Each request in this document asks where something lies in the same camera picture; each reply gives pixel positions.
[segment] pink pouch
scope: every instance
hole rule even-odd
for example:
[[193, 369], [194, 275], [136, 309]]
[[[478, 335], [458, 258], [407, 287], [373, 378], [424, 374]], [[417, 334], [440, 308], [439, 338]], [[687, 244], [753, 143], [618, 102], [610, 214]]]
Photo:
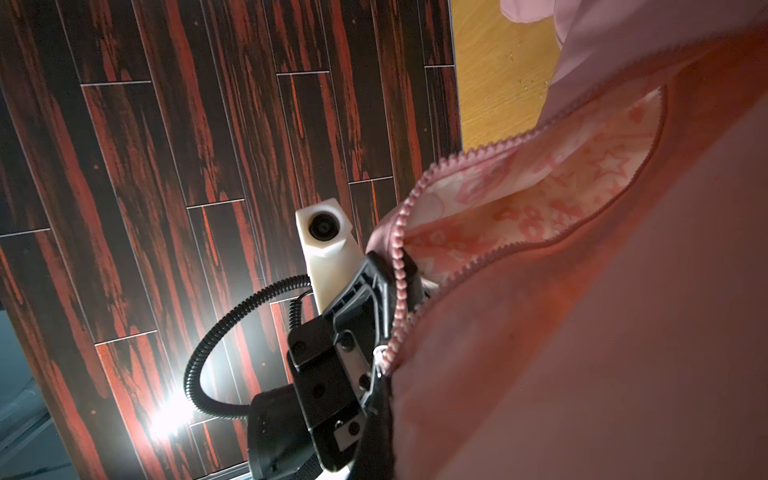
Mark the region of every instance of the pink pouch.
[[[718, 33], [632, 61], [534, 130], [424, 174], [367, 248], [398, 278], [379, 362], [392, 375], [399, 478], [466, 476], [503, 443], [487, 434], [492, 419], [521, 435], [502, 399], [678, 178], [753, 107], [768, 111], [767, 89], [765, 27]], [[735, 155], [749, 154], [740, 147], [754, 151], [735, 145]], [[414, 313], [404, 251], [436, 286]], [[556, 478], [568, 474], [568, 462], [554, 463]]]

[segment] cable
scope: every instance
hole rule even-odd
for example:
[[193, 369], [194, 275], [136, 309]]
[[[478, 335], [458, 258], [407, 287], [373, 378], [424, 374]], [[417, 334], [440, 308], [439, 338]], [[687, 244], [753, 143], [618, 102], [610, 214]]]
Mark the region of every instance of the cable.
[[290, 308], [288, 309], [288, 331], [289, 332], [301, 326], [301, 299], [309, 295], [310, 293], [312, 293], [311, 288], [290, 301]]
[[192, 402], [195, 408], [203, 413], [222, 419], [248, 418], [249, 405], [233, 405], [231, 403], [219, 402], [218, 400], [209, 397], [203, 391], [203, 386], [200, 384], [200, 374], [203, 372], [203, 365], [205, 365], [205, 361], [208, 359], [210, 353], [213, 352], [214, 347], [219, 341], [221, 341], [227, 332], [232, 330], [245, 315], [253, 312], [262, 303], [267, 302], [282, 293], [297, 288], [304, 288], [305, 286], [311, 286], [310, 278], [307, 275], [292, 276], [285, 280], [275, 282], [243, 300], [240, 305], [234, 307], [232, 311], [225, 315], [212, 329], [210, 329], [197, 345], [194, 352], [192, 352], [192, 357], [190, 357], [190, 361], [187, 364], [187, 369], [184, 371], [184, 392], [187, 394], [187, 398]]

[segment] open zipper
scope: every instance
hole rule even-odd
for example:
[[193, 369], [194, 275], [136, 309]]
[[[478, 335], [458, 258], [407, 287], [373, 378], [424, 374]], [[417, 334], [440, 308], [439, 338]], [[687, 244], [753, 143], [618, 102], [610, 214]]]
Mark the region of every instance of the open zipper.
[[[514, 137], [510, 137], [506, 140], [499, 141], [495, 144], [490, 144], [484, 147], [479, 147], [477, 149], [471, 149], [467, 152], [462, 152], [460, 154], [452, 154], [447, 158], [441, 159], [438, 163], [432, 164], [432, 166], [422, 175], [421, 179], [419, 179], [419, 182], [417, 182], [416, 186], [413, 187], [408, 197], [403, 201], [402, 206], [399, 208], [398, 213], [396, 214], [396, 217], [394, 219], [394, 224], [392, 226], [392, 229], [389, 232], [389, 241], [387, 243], [389, 248], [389, 256], [392, 259], [392, 268], [394, 269], [395, 278], [396, 278], [396, 307], [394, 312], [394, 319], [392, 321], [392, 336], [389, 339], [389, 342], [386, 345], [386, 348], [378, 349], [376, 352], [376, 361], [379, 364], [379, 367], [381, 368], [382, 372], [385, 375], [390, 375], [395, 367], [397, 367], [397, 352], [402, 345], [402, 343], [405, 341], [406, 337], [408, 336], [408, 333], [410, 332], [410, 329], [417, 324], [417, 322], [426, 315], [429, 310], [432, 309], [432, 307], [440, 301], [444, 296], [451, 293], [453, 290], [455, 290], [459, 285], [464, 283], [469, 277], [477, 273], [479, 270], [482, 270], [484, 267], [489, 265], [490, 263], [495, 262], [496, 260], [500, 260], [502, 258], [508, 257], [514, 253], [526, 251], [526, 250], [533, 250], [543, 247], [549, 247], [551, 245], [554, 245], [555, 243], [561, 242], [565, 237], [572, 234], [576, 229], [584, 226], [586, 223], [592, 221], [594, 218], [602, 214], [606, 209], [608, 209], [619, 197], [621, 197], [624, 192], [626, 192], [630, 187], [634, 185], [634, 182], [637, 180], [641, 172], [644, 170], [645, 165], [650, 160], [651, 156], [655, 153], [658, 141], [661, 136], [661, 132], [664, 129], [664, 121], [667, 116], [667, 89], [662, 84], [659, 88], [661, 89], [661, 115], [659, 117], [659, 125], [657, 128], [656, 137], [654, 138], [654, 142], [650, 147], [650, 150], [648, 151], [648, 154], [646, 155], [645, 159], [643, 160], [642, 164], [639, 166], [639, 168], [635, 171], [634, 176], [632, 177], [629, 184], [622, 189], [621, 192], [619, 192], [617, 195], [612, 197], [605, 205], [603, 205], [599, 210], [595, 211], [592, 215], [585, 217], [584, 219], [580, 220], [579, 222], [571, 225], [569, 228], [563, 230], [558, 235], [552, 237], [549, 240], [545, 240], [543, 242], [515, 242], [510, 243], [507, 245], [504, 245], [502, 247], [497, 247], [493, 249], [492, 251], [486, 253], [485, 255], [482, 255], [481, 257], [478, 257], [474, 259], [471, 263], [468, 263], [465, 265], [461, 270], [454, 272], [451, 274], [448, 280], [446, 280], [440, 288], [435, 292], [432, 297], [427, 298], [424, 302], [422, 302], [420, 305], [418, 305], [414, 312], [410, 313], [408, 311], [408, 283], [406, 282], [406, 272], [405, 272], [405, 262], [403, 261], [404, 257], [404, 245], [405, 245], [405, 237], [406, 237], [406, 227], [408, 226], [408, 219], [412, 212], [413, 207], [415, 206], [416, 201], [421, 197], [422, 193], [424, 193], [424, 190], [428, 188], [429, 186], [433, 185], [436, 181], [441, 180], [442, 178], [447, 177], [450, 174], [455, 173], [456, 171], [462, 170], [467, 167], [471, 167], [474, 164], [477, 164], [482, 161], [487, 161], [492, 159], [495, 155], [509, 152], [514, 147], [519, 147], [520, 145], [523, 145], [530, 140], [538, 137], [542, 133], [546, 132], [549, 128], [553, 127], [555, 124], [559, 123], [560, 121], [563, 121], [566, 117], [576, 112], [578, 109], [584, 107], [587, 103], [590, 101], [593, 101], [595, 98], [600, 97], [601, 95], [607, 93], [607, 87], [612, 84], [621, 84], [623, 81], [629, 80], [630, 78], [627, 78], [625, 80], [622, 80], [622, 76], [627, 75], [627, 73], [635, 66], [639, 65], [642, 62], [649, 61], [653, 58], [660, 57], [661, 55], [671, 55], [675, 52], [682, 51], [685, 49], [692, 49], [696, 47], [701, 47], [706, 45], [707, 43], [716, 42], [719, 40], [723, 40], [725, 38], [731, 38], [734, 35], [738, 35], [739, 32], [732, 32], [730, 35], [716, 35], [709, 38], [699, 39], [696, 41], [687, 42], [681, 45], [673, 46], [670, 48], [665, 48], [659, 51], [656, 51], [654, 53], [651, 53], [649, 55], [645, 55], [641, 58], [638, 58], [636, 61], [631, 62], [630, 64], [625, 65], [622, 68], [619, 68], [616, 70], [613, 74], [608, 75], [603, 81], [599, 81], [596, 85], [594, 85], [592, 88], [584, 92], [583, 94], [579, 95], [576, 100], [572, 101], [568, 106], [560, 110], [557, 114], [553, 115], [549, 120], [547, 120], [543, 125], [540, 125], [530, 131], [524, 132], [522, 134], [516, 135]], [[705, 52], [696, 53], [695, 51], [692, 52], [692, 55], [690, 58], [686, 59], [685, 61], [682, 61], [681, 64], [683, 65], [689, 65], [690, 63], [696, 61], [698, 58], [703, 56], [707, 53], [709, 49], [707, 49]]]

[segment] star print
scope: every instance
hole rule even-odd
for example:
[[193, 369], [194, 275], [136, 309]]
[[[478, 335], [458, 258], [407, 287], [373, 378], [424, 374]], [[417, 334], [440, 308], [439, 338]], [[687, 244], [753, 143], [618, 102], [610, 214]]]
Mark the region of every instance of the star print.
[[627, 172], [624, 170], [624, 167], [629, 160], [629, 157], [621, 156], [613, 151], [607, 151], [602, 158], [592, 160], [588, 163], [594, 165], [598, 169], [594, 174], [595, 180], [610, 174], [621, 178], [627, 178]]

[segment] wood grain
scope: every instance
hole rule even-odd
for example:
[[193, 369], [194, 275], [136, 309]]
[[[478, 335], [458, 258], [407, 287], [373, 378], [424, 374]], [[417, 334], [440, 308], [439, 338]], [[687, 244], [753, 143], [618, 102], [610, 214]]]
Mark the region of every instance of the wood grain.
[[409, 0], [372, 0], [372, 4], [395, 192], [402, 200], [434, 157], [419, 6]]
[[462, 122], [458, 113], [456, 72], [453, 67], [426, 68], [432, 143], [435, 160], [462, 151]]
[[347, 180], [392, 175], [376, 33], [369, 0], [321, 2]]
[[450, 1], [419, 0], [419, 17], [422, 20], [424, 65], [453, 65]]
[[330, 75], [279, 77], [304, 207], [336, 198], [352, 214]]
[[452, 0], [465, 149], [536, 125], [560, 56], [552, 18], [510, 22], [497, 0]]
[[[266, 286], [244, 202], [189, 210], [208, 286], [221, 318]], [[242, 403], [286, 384], [269, 309], [248, 314], [224, 337]]]
[[213, 419], [191, 428], [206, 472], [218, 472], [248, 459], [245, 420]]
[[[189, 356], [217, 318], [152, 85], [84, 93], [170, 360], [170, 384], [181, 393]], [[206, 362], [202, 385], [216, 399], [238, 401], [225, 348]]]
[[144, 478], [53, 233], [1, 238], [0, 279], [0, 300], [80, 478]]
[[365, 249], [373, 229], [379, 221], [397, 207], [395, 183], [391, 178], [349, 185], [352, 192], [351, 217], [357, 229], [360, 246]]
[[0, 235], [48, 227], [27, 159], [0, 92]]
[[101, 342], [155, 328], [53, 0], [0, 2], [0, 81]]
[[275, 68], [280, 73], [328, 68], [317, 0], [263, 0]]
[[243, 197], [198, 0], [135, 0], [187, 205]]
[[174, 388], [157, 333], [96, 347], [147, 478], [173, 480], [205, 475], [184, 418], [187, 400]]
[[[286, 376], [288, 377], [288, 383], [293, 383], [293, 376], [291, 375], [290, 369], [288, 368], [288, 360], [286, 357], [288, 354], [288, 318], [290, 301], [291, 299], [273, 302], [270, 304], [270, 310], [272, 312], [272, 319], [275, 322], [277, 339], [280, 343], [280, 356], [283, 358], [283, 365], [285, 367]], [[315, 296], [313, 294], [305, 296], [302, 299], [301, 305], [303, 314], [302, 323], [307, 322], [319, 315], [317, 306], [315, 305]]]
[[81, 83], [150, 80], [130, 2], [58, 0]]
[[247, 0], [204, 5], [264, 273], [270, 282], [304, 273], [301, 199], [264, 12]]

